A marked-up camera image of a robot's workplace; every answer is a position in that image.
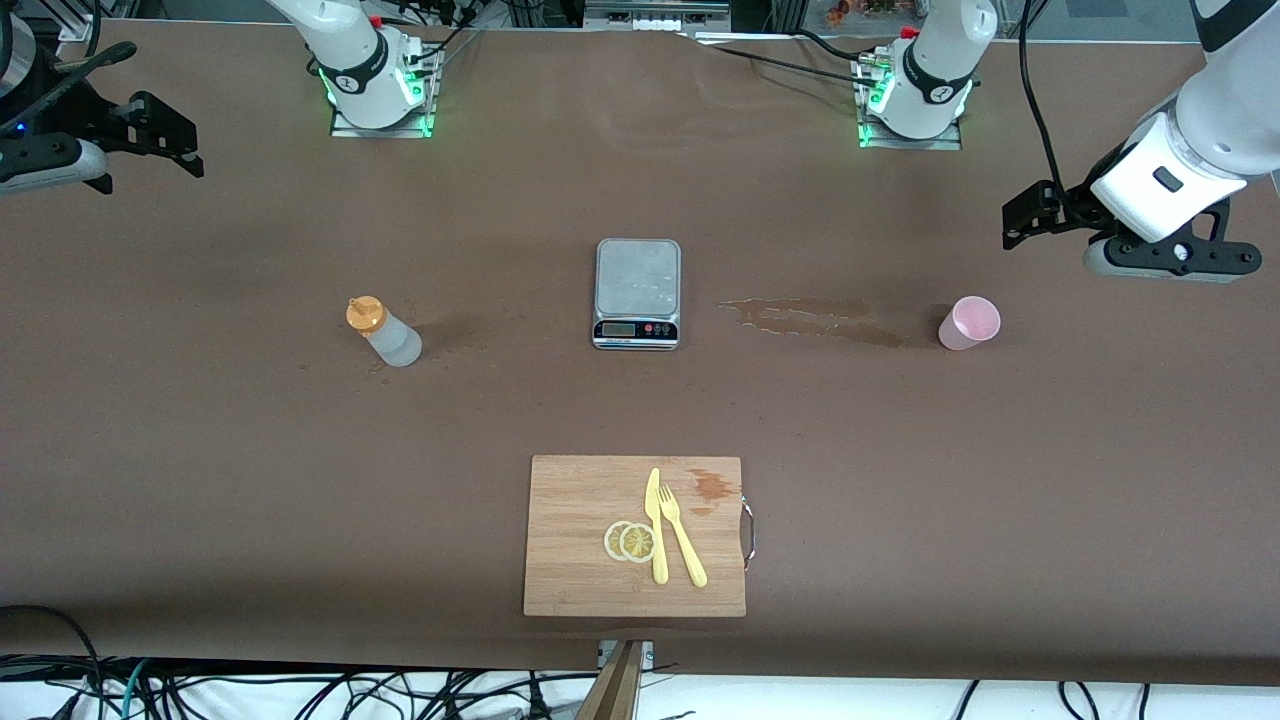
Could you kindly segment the brown table cover sheet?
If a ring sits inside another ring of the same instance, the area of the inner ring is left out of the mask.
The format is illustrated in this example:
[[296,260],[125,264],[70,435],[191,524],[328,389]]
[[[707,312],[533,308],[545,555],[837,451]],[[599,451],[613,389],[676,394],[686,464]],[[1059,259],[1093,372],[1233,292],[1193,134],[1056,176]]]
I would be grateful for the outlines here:
[[[0,603],[102,653],[1280,684],[1280,196],[1231,284],[1006,252],[1044,173],[1018,51],[957,152],[861,149],[849,94],[666,33],[457,42],[436,133],[334,138],[288,26],[118,20],[101,94],[207,173],[0,199]],[[593,346],[596,246],[673,240],[680,346]],[[388,366],[374,296],[422,340]],[[964,351],[966,296],[1002,325]],[[732,456],[739,619],[524,615],[539,454]]]

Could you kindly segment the pink plastic cup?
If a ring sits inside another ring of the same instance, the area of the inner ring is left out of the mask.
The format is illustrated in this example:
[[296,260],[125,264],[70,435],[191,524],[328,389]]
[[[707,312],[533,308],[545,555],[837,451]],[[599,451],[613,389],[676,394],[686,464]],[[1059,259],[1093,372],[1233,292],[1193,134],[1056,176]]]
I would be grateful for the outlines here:
[[964,351],[997,336],[1000,310],[988,299],[966,296],[951,306],[937,329],[938,341],[951,351]]

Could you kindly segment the wooden cutting board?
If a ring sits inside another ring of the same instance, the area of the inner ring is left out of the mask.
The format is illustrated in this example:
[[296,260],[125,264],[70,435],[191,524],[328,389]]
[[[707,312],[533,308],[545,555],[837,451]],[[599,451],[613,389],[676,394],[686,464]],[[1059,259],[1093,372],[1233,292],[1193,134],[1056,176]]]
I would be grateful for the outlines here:
[[[704,588],[691,583],[663,516],[664,585],[653,580],[650,562],[616,561],[605,552],[613,523],[650,527],[644,497],[653,468],[678,501],[708,575]],[[524,611],[536,618],[741,618],[742,512],[739,457],[538,455],[530,471]]]

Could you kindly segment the clear sauce bottle orange cap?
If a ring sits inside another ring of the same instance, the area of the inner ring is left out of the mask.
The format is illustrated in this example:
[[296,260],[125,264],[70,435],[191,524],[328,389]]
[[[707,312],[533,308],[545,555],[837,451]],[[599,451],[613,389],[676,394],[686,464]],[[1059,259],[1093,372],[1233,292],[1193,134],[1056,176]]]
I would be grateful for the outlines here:
[[392,314],[387,305],[374,296],[351,299],[346,309],[346,320],[388,366],[410,366],[421,356],[422,340],[419,332]]

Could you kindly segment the grey power strip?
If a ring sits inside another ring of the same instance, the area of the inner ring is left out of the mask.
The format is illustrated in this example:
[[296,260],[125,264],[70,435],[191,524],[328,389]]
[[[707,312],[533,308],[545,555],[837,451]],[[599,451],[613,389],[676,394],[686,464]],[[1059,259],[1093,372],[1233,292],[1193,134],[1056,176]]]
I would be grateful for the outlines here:
[[732,29],[730,0],[584,0],[582,27],[695,35]]

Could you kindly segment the wooden post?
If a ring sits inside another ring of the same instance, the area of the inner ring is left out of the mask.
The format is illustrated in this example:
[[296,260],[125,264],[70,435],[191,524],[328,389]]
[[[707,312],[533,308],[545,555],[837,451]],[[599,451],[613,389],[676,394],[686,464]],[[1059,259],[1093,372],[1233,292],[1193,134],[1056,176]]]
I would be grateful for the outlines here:
[[573,720],[635,720],[644,670],[630,641],[598,673]]

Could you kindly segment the yellow plastic knife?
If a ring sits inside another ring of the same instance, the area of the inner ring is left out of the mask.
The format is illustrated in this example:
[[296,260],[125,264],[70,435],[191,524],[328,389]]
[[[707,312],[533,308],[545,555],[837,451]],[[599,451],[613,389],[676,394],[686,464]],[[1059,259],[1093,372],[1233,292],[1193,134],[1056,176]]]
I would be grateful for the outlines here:
[[646,482],[644,509],[650,521],[650,527],[654,536],[653,556],[650,559],[652,577],[657,584],[664,585],[669,579],[669,569],[666,557],[666,547],[662,533],[659,492],[660,492],[660,470],[658,468],[653,468],[650,470]]

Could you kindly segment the silver digital kitchen scale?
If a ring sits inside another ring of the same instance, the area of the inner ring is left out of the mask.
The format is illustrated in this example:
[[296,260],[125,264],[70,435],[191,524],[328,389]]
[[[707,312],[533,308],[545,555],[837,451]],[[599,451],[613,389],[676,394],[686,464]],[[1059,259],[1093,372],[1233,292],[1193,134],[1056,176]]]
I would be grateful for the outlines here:
[[596,246],[591,343],[669,351],[682,333],[682,251],[673,240],[605,238]]

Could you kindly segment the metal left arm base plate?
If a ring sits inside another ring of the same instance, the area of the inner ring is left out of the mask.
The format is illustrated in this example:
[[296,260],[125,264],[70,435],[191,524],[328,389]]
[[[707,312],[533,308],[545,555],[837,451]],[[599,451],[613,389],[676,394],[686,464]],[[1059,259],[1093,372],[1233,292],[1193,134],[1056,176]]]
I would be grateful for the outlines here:
[[870,81],[870,85],[854,85],[858,143],[861,149],[959,151],[963,147],[959,115],[951,119],[943,132],[929,138],[900,135],[884,123],[882,111],[901,86],[892,70],[887,46],[877,47],[873,53],[859,53],[849,65],[855,79]]

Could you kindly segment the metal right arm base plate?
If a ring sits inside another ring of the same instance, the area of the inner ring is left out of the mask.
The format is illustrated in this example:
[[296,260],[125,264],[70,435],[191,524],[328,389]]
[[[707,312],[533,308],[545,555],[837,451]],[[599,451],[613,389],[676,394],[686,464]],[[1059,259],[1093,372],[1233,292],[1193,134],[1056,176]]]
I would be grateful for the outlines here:
[[406,76],[398,70],[399,86],[413,105],[397,123],[384,128],[361,128],[332,108],[330,136],[335,138],[431,138],[443,77],[443,55],[411,65]]

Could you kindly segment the yellow plastic fork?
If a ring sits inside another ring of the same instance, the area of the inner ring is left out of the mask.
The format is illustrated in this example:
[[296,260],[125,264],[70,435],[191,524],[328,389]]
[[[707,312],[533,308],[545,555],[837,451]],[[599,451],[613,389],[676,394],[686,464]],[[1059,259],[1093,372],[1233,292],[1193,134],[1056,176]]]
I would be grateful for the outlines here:
[[675,497],[675,493],[667,484],[660,484],[658,491],[658,497],[659,497],[659,509],[662,516],[672,525],[675,530],[675,536],[678,542],[678,547],[684,557],[685,568],[687,570],[691,583],[696,588],[707,587],[708,575],[705,568],[703,566],[701,560],[698,556],[698,552],[684,527],[681,519],[681,507],[678,505],[677,498]]

